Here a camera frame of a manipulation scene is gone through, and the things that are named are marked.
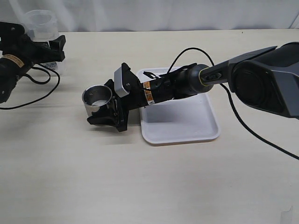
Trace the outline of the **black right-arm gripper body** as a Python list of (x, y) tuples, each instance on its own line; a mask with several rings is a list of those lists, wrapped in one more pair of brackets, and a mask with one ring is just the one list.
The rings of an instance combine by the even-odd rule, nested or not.
[(119, 132), (127, 130), (129, 111), (146, 106), (148, 103), (145, 99), (142, 83), (138, 77), (130, 70), (126, 72), (126, 81), (130, 86), (128, 95), (120, 98), (117, 94), (116, 99), (116, 114), (118, 117), (118, 125), (116, 129)]

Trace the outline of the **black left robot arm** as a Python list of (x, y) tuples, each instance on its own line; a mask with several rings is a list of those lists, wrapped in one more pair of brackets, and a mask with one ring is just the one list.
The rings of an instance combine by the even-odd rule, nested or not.
[(48, 73), (43, 64), (62, 62), (65, 59), (63, 51), (66, 38), (64, 35), (48, 42), (34, 42), (25, 33), (23, 25), (18, 23), (0, 23), (0, 102), (7, 102), (12, 90), (22, 77), (27, 77), (33, 83), (44, 85), (50, 81), (37, 81), (27, 72), (30, 69)]

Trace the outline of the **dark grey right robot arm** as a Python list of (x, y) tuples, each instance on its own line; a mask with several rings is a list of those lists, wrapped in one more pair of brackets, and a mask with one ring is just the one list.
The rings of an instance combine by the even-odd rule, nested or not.
[(141, 82), (123, 63), (104, 84), (108, 98), (89, 115), (89, 124), (122, 132), (130, 110), (206, 93), (223, 83), (247, 106), (287, 118), (299, 116), (297, 42), (248, 52), (211, 67), (192, 63), (162, 75), (144, 74), (149, 80)]

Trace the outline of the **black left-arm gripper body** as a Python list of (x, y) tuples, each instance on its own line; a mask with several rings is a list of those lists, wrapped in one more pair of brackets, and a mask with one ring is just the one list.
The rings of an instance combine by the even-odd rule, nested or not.
[(29, 38), (25, 35), (22, 24), (0, 23), (0, 73), (2, 75), (24, 74), (33, 63), (25, 57), (23, 50)]

